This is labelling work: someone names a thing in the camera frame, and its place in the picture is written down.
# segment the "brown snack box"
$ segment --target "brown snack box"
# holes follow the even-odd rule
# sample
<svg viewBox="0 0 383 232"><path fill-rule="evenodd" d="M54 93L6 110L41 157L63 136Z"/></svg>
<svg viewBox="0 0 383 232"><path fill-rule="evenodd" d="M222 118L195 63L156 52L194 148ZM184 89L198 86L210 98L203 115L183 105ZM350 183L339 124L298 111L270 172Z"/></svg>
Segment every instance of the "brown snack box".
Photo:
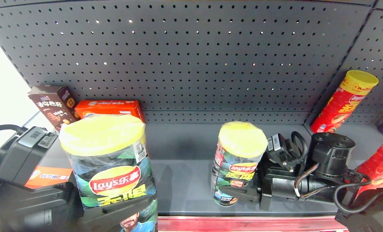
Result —
<svg viewBox="0 0 383 232"><path fill-rule="evenodd" d="M58 131L63 123L80 120L75 111L77 104L67 86L34 86L28 92L28 97Z"/></svg>

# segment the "lay's chip canister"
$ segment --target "lay's chip canister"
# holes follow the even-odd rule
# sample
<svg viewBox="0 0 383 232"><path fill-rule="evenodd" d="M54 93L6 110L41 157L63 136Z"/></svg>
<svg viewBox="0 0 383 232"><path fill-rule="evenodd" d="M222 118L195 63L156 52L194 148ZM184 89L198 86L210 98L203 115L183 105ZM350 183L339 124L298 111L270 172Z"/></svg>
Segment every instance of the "lay's chip canister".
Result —
<svg viewBox="0 0 383 232"><path fill-rule="evenodd" d="M222 193L219 186L244 188L252 180L267 146L263 131L251 123L235 121L221 127L211 176L211 194L217 204L236 204L237 198Z"/></svg>
<svg viewBox="0 0 383 232"><path fill-rule="evenodd" d="M157 231L157 191L146 150L145 124L132 115L97 114L63 126L84 209L153 195L155 200L110 231Z"/></svg>

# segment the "barcode label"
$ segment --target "barcode label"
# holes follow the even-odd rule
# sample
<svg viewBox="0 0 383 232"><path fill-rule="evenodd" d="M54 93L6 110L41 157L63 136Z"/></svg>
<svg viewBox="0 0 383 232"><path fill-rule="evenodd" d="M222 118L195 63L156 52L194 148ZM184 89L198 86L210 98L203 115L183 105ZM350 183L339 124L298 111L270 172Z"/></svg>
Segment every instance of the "barcode label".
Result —
<svg viewBox="0 0 383 232"><path fill-rule="evenodd" d="M146 146L141 142L136 142L134 144L134 153L136 156L136 161L139 163L147 156Z"/></svg>
<svg viewBox="0 0 383 232"><path fill-rule="evenodd" d="M45 135L44 138L41 139L41 141L38 143L38 146L48 149L54 143L56 138L57 138L57 135L53 133L51 133L50 135Z"/></svg>
<svg viewBox="0 0 383 232"><path fill-rule="evenodd" d="M273 150L273 142L271 140L271 137L268 138L268 151Z"/></svg>
<svg viewBox="0 0 383 232"><path fill-rule="evenodd" d="M279 142L279 134L275 134L272 137L273 140L273 148L275 151L280 150L280 142Z"/></svg>

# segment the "white wall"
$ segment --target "white wall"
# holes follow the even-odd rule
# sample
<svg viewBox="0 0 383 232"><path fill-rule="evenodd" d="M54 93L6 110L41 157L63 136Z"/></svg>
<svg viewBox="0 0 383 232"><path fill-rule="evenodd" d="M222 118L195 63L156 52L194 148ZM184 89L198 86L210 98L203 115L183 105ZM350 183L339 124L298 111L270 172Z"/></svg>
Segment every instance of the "white wall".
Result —
<svg viewBox="0 0 383 232"><path fill-rule="evenodd" d="M0 124L23 126L36 112L37 106L28 98L28 85L0 48ZM0 132L0 146L13 134Z"/></svg>

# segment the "metal shelf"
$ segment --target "metal shelf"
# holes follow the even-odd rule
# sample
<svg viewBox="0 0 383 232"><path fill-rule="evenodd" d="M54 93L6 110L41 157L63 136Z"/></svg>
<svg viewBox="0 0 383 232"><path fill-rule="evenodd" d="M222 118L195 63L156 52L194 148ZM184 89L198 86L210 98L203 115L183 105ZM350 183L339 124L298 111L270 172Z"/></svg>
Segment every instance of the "metal shelf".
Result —
<svg viewBox="0 0 383 232"><path fill-rule="evenodd" d="M381 135L375 125L342 125L337 133L346 135L356 143L348 167L354 169L371 157L383 144Z"/></svg>
<svg viewBox="0 0 383 232"><path fill-rule="evenodd" d="M299 131L306 141L310 135L302 125L257 125L266 136L281 133L289 138ZM238 202L220 207L210 194L210 168L221 124L157 124L146 126L147 149L159 194L162 216L321 216L333 215L331 204L294 202L274 198L271 211ZM56 141L42 166L69 168L69 161Z"/></svg>

